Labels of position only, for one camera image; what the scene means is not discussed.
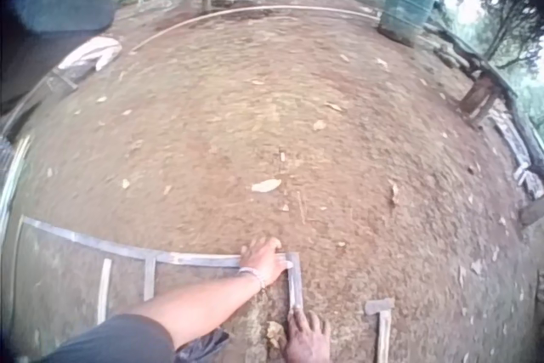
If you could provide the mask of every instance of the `metal frame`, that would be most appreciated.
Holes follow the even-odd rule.
[[[49,234],[62,237],[68,241],[81,244],[85,247],[91,247],[103,252],[108,252],[123,257],[141,259],[145,261],[144,267],[144,301],[147,301],[155,295],[155,270],[156,263],[189,265],[193,267],[211,267],[211,268],[238,268],[240,267],[239,255],[219,255],[219,254],[194,254],[181,252],[165,252],[151,250],[149,248],[125,246],[116,242],[100,240],[83,233],[77,233],[71,230],[61,229],[54,225],[34,218],[22,216],[21,225],[26,224],[35,229],[46,231]],[[289,281],[289,308],[303,307],[303,281],[300,268],[300,258],[297,252],[279,253],[277,257],[281,260],[292,262],[292,268],[288,270]]]

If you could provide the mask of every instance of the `brown soil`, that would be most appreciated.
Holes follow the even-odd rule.
[[[358,7],[266,0],[295,1]],[[379,35],[374,21],[303,12],[210,20],[131,55],[180,12],[169,13],[122,20],[112,32],[124,54],[37,110],[16,218],[182,252],[233,253],[278,236],[300,253],[308,308],[334,327],[334,361],[373,359],[377,320],[362,311],[383,297],[397,299],[392,362],[461,361],[467,352],[469,361],[529,359],[542,237],[531,231],[524,243],[516,231],[524,198],[506,146],[455,112],[469,88],[460,72]],[[315,131],[317,121],[326,128]],[[277,190],[250,191],[272,178],[282,180]],[[21,240],[15,344],[24,353],[44,353],[94,322],[101,257],[58,246],[66,244],[35,231]],[[481,276],[470,271],[478,259]],[[35,288],[51,268],[57,278]],[[112,313],[141,298],[142,270],[121,268],[126,285],[112,287]],[[285,319],[285,284],[239,314],[238,333],[251,341],[230,361],[265,360],[263,323]],[[54,341],[40,350],[36,330]]]

